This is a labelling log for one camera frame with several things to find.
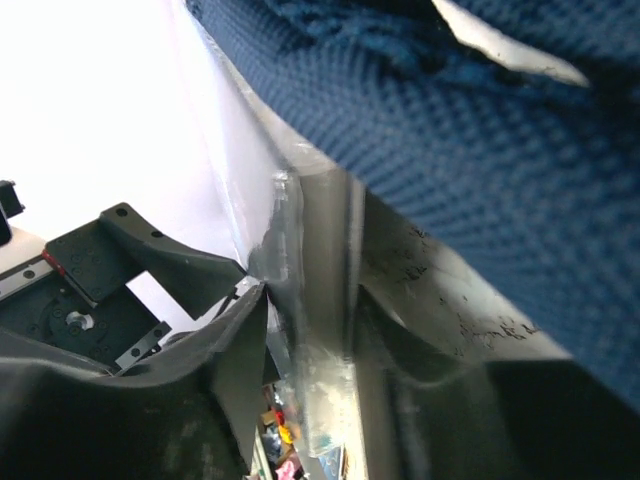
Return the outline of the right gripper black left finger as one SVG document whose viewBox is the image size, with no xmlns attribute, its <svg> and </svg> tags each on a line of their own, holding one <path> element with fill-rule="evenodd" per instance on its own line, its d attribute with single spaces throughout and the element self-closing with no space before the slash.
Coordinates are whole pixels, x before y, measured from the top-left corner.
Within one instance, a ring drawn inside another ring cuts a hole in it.
<svg viewBox="0 0 640 480">
<path fill-rule="evenodd" d="M 240 479 L 262 409 L 268 298 L 251 287 L 218 320 L 110 376 L 1 335 L 5 479 Z"/>
</svg>

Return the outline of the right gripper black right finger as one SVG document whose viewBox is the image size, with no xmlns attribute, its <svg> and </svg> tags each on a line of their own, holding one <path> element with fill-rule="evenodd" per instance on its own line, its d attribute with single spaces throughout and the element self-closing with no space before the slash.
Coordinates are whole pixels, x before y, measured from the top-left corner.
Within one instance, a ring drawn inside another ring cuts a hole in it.
<svg viewBox="0 0 640 480">
<path fill-rule="evenodd" d="M 635 479 L 639 417 L 439 239 L 350 183 L 344 352 L 372 479 Z"/>
</svg>

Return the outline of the navy blue student backpack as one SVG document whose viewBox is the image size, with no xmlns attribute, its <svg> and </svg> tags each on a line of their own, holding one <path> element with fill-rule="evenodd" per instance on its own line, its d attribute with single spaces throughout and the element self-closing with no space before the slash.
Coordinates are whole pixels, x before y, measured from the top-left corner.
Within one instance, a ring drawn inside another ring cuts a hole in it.
<svg viewBox="0 0 640 480">
<path fill-rule="evenodd" d="M 511 71 L 429 1 L 190 1 L 280 118 L 639 403 L 639 5 L 466 1 L 586 86 Z"/>
</svg>

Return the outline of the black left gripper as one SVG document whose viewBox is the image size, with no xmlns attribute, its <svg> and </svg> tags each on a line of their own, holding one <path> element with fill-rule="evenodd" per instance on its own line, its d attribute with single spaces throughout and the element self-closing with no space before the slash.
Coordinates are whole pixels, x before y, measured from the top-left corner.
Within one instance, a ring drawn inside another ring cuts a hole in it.
<svg viewBox="0 0 640 480">
<path fill-rule="evenodd" d="M 2 274 L 1 326 L 117 374 L 172 330 L 129 289 L 143 273 L 194 320 L 234 299 L 245 277 L 235 260 L 184 245 L 120 203 Z"/>
</svg>

